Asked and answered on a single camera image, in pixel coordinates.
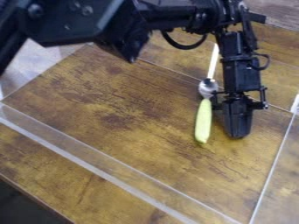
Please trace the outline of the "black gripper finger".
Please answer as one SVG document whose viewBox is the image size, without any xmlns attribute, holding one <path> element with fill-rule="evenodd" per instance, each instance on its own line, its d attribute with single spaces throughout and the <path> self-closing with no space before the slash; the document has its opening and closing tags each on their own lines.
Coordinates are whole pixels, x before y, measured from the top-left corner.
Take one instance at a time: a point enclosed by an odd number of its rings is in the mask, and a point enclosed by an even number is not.
<svg viewBox="0 0 299 224">
<path fill-rule="evenodd" d="M 224 130 L 232 138 L 249 134 L 252 110 L 243 101 L 224 101 L 223 104 Z"/>
</svg>

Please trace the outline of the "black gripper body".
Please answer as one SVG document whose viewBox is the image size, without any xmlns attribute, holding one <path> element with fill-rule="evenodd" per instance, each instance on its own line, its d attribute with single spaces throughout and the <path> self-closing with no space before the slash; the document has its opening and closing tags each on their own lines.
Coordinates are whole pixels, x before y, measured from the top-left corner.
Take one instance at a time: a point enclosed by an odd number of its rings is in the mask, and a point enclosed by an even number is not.
<svg viewBox="0 0 299 224">
<path fill-rule="evenodd" d="M 251 11 L 243 0 L 211 2 L 224 84 L 224 90 L 212 93 L 212 108 L 223 110 L 224 101 L 243 101 L 248 109 L 265 109 L 267 88 L 261 85 L 260 72 L 268 68 L 269 56 L 257 53 L 257 38 L 248 17 Z"/>
</svg>

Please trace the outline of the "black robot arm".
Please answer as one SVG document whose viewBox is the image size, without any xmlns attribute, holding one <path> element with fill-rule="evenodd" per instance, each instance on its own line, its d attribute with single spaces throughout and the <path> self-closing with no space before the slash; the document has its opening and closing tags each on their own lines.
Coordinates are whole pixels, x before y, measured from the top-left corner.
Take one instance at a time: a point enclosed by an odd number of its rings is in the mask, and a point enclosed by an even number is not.
<svg viewBox="0 0 299 224">
<path fill-rule="evenodd" d="M 265 20 L 244 0 L 0 0 L 0 74 L 27 39 L 44 47 L 92 42 L 132 62 L 153 31 L 181 50 L 199 47 L 213 35 L 224 90 L 211 78 L 200 82 L 204 99 L 195 139 L 203 142 L 209 136 L 211 119 L 203 114 L 212 110 L 223 112 L 227 134 L 241 138 L 249 134 L 253 111 L 267 108 L 265 99 L 252 101 L 247 96 L 267 90 L 260 82 L 267 65 L 259 63 L 264 55 L 251 26 Z"/>
</svg>

